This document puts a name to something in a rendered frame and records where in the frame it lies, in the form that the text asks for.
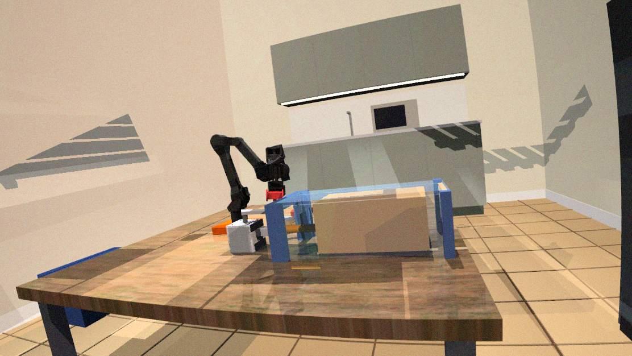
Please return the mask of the clear panelled enclosure with blue frame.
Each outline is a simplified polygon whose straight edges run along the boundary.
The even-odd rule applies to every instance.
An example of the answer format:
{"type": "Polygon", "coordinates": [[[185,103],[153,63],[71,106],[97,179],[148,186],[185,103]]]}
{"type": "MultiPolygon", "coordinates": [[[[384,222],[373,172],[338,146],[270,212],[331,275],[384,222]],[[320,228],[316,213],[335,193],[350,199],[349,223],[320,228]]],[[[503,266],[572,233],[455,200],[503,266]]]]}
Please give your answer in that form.
{"type": "Polygon", "coordinates": [[[451,190],[442,179],[300,191],[271,213],[280,262],[456,258],[451,190]]]}

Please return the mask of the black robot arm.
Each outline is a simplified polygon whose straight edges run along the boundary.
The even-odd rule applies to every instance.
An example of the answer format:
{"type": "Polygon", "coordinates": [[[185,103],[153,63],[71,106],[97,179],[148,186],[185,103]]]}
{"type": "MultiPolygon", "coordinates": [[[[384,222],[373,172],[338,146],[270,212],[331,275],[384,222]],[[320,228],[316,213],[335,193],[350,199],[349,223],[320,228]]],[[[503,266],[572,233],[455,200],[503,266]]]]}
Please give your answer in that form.
{"type": "Polygon", "coordinates": [[[247,207],[250,201],[250,193],[247,187],[243,187],[236,173],[235,164],[230,155],[230,146],[235,146],[237,150],[253,166],[256,177],[262,182],[271,181],[269,177],[269,165],[260,160],[254,151],[240,137],[227,137],[225,135],[214,134],[210,139],[213,150],[218,154],[227,179],[231,187],[232,202],[227,206],[231,213],[232,223],[242,220],[241,210],[247,207]]]}

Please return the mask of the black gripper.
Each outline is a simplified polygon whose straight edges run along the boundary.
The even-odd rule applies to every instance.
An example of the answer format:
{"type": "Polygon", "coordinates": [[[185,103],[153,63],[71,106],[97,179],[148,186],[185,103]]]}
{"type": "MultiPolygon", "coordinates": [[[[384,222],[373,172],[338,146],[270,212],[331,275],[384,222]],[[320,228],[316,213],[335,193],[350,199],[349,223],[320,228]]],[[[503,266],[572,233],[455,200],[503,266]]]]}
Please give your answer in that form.
{"type": "Polygon", "coordinates": [[[281,146],[266,147],[266,163],[269,165],[269,177],[272,181],[268,181],[268,192],[282,192],[285,195],[285,185],[283,181],[279,181],[280,177],[287,176],[286,164],[281,164],[283,150],[281,146]],[[273,180],[274,179],[274,180],[273,180]]]}

